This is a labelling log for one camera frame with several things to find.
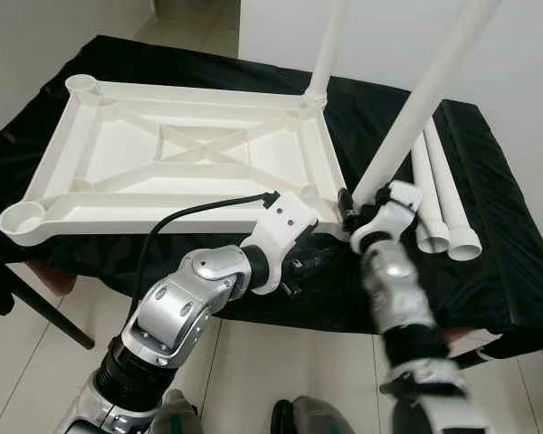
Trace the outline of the black table cloth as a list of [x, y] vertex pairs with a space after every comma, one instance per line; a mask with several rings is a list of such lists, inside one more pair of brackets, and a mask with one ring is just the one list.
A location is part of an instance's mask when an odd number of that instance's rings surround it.
[[[69, 76], [169, 84], [207, 90], [302, 92], [306, 71], [98, 34], [56, 71], [0, 128], [0, 212], [24, 197], [69, 98]], [[479, 109], [446, 100], [434, 113], [463, 207], [480, 236], [482, 254], [470, 261], [419, 261], [420, 280], [444, 329], [485, 329], [543, 348], [543, 236], [506, 157]], [[135, 285], [143, 236], [61, 236], [23, 248], [0, 232], [0, 316], [14, 309], [24, 282], [14, 263], [39, 261], [69, 276], [100, 278], [116, 292]], [[300, 283], [296, 297], [275, 292], [231, 303], [222, 318], [341, 334], [372, 334], [369, 298], [353, 278], [349, 251]]]

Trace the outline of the grey robot left leg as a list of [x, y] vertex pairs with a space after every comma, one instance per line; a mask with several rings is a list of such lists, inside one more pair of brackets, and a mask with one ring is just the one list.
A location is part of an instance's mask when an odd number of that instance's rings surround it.
[[198, 408], [180, 389], [169, 389], [147, 434], [205, 434]]

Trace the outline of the white plastic table top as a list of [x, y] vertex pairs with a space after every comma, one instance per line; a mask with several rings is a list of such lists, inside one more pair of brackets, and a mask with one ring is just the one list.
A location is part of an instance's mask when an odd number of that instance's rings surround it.
[[99, 81], [77, 74], [24, 197], [0, 213], [22, 247], [55, 235], [147, 234], [182, 208], [261, 192], [297, 195], [342, 236], [345, 187], [312, 95]]

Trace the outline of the grey robot leg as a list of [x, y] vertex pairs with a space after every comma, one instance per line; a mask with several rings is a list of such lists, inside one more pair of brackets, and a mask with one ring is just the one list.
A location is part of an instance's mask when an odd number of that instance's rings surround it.
[[198, 408], [180, 389], [169, 389], [147, 434], [205, 434]]
[[340, 410], [306, 394], [276, 401], [271, 415], [269, 434], [356, 434]]

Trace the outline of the black metal table leg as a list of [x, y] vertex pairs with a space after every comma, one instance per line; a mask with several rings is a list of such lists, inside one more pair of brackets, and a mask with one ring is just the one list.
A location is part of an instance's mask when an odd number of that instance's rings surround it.
[[467, 369], [473, 367], [474, 365], [479, 365], [480, 363], [487, 363], [487, 361], [491, 360], [491, 357], [483, 354], [481, 348], [475, 348], [475, 350], [470, 350], [455, 355], [453, 360], [455, 363], [457, 363], [459, 368]]
[[69, 336], [74, 343], [80, 344], [85, 350], [93, 350], [94, 340], [68, 317], [65, 317], [55, 302], [45, 297], [45, 295], [52, 295], [52, 297], [68, 295], [74, 289], [76, 276], [58, 271], [52, 266], [35, 263], [35, 261], [10, 263], [7, 264], [7, 267], [22, 280], [22, 284], [18, 284], [12, 289], [12, 294], [15, 297], [18, 297], [45, 321], [55, 326], [58, 331]]

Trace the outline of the grey robot right leg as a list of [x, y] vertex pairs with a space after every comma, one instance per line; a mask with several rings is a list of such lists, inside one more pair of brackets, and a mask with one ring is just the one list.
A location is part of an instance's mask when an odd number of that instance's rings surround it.
[[340, 410], [306, 394], [276, 401], [271, 415], [269, 434], [356, 434]]

